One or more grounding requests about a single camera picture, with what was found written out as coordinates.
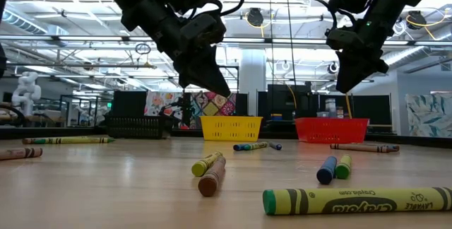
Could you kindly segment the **white pillar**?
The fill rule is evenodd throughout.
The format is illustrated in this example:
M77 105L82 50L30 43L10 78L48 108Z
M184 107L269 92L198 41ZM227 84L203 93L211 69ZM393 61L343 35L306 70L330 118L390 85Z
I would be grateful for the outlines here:
M239 92L248 95L248 113L258 115L258 92L266 90L266 52L243 49L239 65Z

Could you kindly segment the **brown crayon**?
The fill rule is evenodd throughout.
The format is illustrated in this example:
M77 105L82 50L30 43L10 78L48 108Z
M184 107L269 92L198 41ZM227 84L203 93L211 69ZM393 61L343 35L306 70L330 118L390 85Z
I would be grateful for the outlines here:
M213 196L225 176L226 159L220 156L198 182L199 192L205 196Z
M375 152L375 153L398 152L397 148L392 148L390 146L376 146L376 145L363 145L363 144L333 143L330 145L330 148L337 149L337 150L366 151L366 152Z
M9 148L0 149L0 160L37 158L43 154L42 148Z

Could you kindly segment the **floral print cloth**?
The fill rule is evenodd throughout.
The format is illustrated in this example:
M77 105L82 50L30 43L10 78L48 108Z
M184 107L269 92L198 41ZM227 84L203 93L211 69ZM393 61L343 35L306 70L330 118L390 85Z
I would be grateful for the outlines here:
M158 116L160 110L182 97L182 93L148 91L145 99L145 116Z

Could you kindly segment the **red plastic basket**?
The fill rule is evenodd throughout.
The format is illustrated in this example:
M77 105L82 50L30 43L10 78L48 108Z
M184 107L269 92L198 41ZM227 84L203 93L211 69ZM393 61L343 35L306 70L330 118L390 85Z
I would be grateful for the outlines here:
M298 139L306 143L362 143L369 119L306 117L295 120Z

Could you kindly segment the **black partition panel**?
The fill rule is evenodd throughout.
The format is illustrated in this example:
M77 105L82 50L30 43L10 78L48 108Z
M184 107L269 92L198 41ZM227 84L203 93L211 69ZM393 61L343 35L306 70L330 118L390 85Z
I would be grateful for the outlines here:
M140 117L145 114L145 91L115 91L112 115L117 117Z
M391 100L389 95L349 95L350 111L353 118L366 118L376 125L392 125ZM320 108L326 109L326 101L335 100L335 105L348 114L344 95L320 95Z

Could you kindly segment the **grey ventilation duct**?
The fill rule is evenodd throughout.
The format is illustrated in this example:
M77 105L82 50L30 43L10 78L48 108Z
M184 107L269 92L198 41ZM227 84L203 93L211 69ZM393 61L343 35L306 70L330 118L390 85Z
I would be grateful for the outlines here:
M382 60L385 61L392 69L404 66L406 64L413 63L430 56L435 56L442 52L452 52L452 46L445 47L428 47L417 46L410 49L404 49L398 52L388 52L382 56Z
M33 35L68 35L69 32L58 25L44 24L21 11L5 8L2 21Z

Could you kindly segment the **yellow plastic basket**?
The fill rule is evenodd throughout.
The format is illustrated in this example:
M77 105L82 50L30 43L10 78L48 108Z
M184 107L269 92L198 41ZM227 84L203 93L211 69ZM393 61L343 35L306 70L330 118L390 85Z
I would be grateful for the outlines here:
M206 141L255 142L262 119L250 116L201 116L203 137Z

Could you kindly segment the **black plastic basket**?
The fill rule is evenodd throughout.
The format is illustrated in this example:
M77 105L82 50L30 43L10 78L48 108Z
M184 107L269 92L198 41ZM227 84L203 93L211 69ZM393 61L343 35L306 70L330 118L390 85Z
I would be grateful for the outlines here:
M166 139L169 136L162 117L108 116L105 124L107 134L115 139Z

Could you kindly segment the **leaf print cloth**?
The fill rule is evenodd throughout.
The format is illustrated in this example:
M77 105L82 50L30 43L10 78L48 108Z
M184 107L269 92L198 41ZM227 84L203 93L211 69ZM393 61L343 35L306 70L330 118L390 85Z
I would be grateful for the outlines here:
M406 95L409 135L452 139L452 93Z

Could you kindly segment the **black cabinet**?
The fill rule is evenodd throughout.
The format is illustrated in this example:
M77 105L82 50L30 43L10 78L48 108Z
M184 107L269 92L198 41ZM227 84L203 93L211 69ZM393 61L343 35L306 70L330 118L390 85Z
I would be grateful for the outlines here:
M319 96L311 90L311 83L303 85L268 84L266 92L258 93L258 116L269 131L292 131L295 120L316 117Z

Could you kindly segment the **colourful patchwork quilt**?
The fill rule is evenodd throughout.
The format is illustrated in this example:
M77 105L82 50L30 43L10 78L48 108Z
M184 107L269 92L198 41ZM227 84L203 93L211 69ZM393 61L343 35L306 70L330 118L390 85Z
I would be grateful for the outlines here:
M223 97L213 92L191 94L190 129L201 129L201 116L231 116L236 110L237 95Z

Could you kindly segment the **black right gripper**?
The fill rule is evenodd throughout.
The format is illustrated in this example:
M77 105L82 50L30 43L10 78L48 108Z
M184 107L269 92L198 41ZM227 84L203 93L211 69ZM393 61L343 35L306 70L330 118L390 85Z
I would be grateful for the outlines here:
M375 6L352 26L341 27L357 33L364 48L339 49L336 52L340 65L336 90L347 93L369 75L388 71L388 65L381 59L381 47L386 38L394 34L393 25L397 18L398 9Z

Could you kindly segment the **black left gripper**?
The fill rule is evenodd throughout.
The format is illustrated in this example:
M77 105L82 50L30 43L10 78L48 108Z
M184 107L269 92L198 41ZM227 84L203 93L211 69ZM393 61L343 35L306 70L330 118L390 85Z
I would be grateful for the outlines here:
M193 84L227 97L231 92L216 63L216 47L194 44L191 20L176 16L156 0L140 0L123 10L121 17L126 28L140 27L152 38L159 52L164 52L173 61L180 86L186 88Z

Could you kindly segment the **stack of storage boxes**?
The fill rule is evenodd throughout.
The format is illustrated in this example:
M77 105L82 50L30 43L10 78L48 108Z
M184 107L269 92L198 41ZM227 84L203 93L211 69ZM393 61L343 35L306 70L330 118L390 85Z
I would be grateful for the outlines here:
M344 118L343 106L337 105L335 98L326 99L326 111L329 113L329 117Z

